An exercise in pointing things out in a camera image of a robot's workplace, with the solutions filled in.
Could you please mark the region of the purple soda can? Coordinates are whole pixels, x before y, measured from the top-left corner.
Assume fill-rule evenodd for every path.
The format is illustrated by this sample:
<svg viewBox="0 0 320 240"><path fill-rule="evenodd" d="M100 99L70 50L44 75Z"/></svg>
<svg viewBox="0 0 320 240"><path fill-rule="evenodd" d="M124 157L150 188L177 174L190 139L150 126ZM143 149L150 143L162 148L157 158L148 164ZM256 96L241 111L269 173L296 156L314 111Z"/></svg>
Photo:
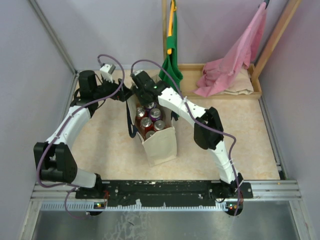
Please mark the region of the purple soda can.
<svg viewBox="0 0 320 240"><path fill-rule="evenodd" d="M152 109L156 108L157 107L157 103L156 102L151 102L147 105L144 106L145 110L147 112L150 112Z"/></svg>
<svg viewBox="0 0 320 240"><path fill-rule="evenodd" d="M149 118L154 123L156 121L162 120L162 112L159 108L153 108L149 111Z"/></svg>

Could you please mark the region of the red soda can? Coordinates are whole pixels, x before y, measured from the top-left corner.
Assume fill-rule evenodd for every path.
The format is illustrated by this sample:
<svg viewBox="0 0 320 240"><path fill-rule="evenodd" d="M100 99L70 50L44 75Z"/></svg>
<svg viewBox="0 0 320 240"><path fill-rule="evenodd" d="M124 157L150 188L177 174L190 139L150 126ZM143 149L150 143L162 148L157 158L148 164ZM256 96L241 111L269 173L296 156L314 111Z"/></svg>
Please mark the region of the red soda can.
<svg viewBox="0 0 320 240"><path fill-rule="evenodd" d="M153 130L155 132L162 131L166 128L166 123L163 120L157 120L153 123Z"/></svg>
<svg viewBox="0 0 320 240"><path fill-rule="evenodd" d="M149 117L144 117L140 120L140 127L144 133L147 133L153 129L153 122Z"/></svg>
<svg viewBox="0 0 320 240"><path fill-rule="evenodd" d="M145 134L145 139L149 139L152 135L154 135L156 132L153 131L153 130L150 130L148 131L146 134Z"/></svg>
<svg viewBox="0 0 320 240"><path fill-rule="evenodd" d="M136 108L135 119L138 123L140 123L143 118L148 116L148 111L144 107L139 106Z"/></svg>

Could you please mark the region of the cream canvas tote bag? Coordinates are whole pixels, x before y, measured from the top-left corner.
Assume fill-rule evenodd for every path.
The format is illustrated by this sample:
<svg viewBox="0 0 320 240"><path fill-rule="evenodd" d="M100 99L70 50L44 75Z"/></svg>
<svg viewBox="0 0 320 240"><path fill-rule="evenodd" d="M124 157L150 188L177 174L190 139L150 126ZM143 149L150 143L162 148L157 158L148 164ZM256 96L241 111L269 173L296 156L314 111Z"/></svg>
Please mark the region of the cream canvas tote bag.
<svg viewBox="0 0 320 240"><path fill-rule="evenodd" d="M138 144L145 152L149 166L153 167L177 158L177 138L172 111L164 106L157 105L162 113L165 128L146 138L140 123L136 120L136 108L140 103L135 95L126 101L126 116L128 133L131 138L138 137Z"/></svg>

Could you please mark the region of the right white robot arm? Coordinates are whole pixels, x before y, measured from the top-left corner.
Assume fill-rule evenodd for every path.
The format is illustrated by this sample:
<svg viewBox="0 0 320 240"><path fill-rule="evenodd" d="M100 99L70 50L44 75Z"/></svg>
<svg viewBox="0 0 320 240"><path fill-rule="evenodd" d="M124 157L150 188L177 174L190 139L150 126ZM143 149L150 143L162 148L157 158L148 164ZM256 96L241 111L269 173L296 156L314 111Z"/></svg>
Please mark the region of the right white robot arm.
<svg viewBox="0 0 320 240"><path fill-rule="evenodd" d="M168 83L155 82L144 70L130 74L135 86L132 91L141 105L157 102L193 126L193 139L203 150L211 153L219 171L219 179L224 183L223 192L235 198L241 192L242 175L236 170L230 154L226 150L221 119L218 111L211 107L198 106L176 92Z"/></svg>

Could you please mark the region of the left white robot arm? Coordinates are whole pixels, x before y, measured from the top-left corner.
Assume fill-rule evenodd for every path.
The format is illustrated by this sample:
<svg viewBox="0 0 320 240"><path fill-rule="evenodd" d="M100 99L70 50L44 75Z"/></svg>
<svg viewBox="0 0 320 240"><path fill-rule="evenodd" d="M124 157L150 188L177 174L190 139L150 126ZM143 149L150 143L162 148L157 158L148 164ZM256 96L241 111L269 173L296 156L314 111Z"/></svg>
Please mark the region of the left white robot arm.
<svg viewBox="0 0 320 240"><path fill-rule="evenodd" d="M71 149L82 128L99 108L99 102L107 99L124 101L130 90L125 79L113 79L113 65L102 67L100 75L93 70L81 71L78 89L70 103L67 115L57 130L45 141L34 145L33 153L36 178L39 185L48 188L68 185L85 188L88 195L97 199L103 195L104 186L97 173L88 172L77 166Z"/></svg>

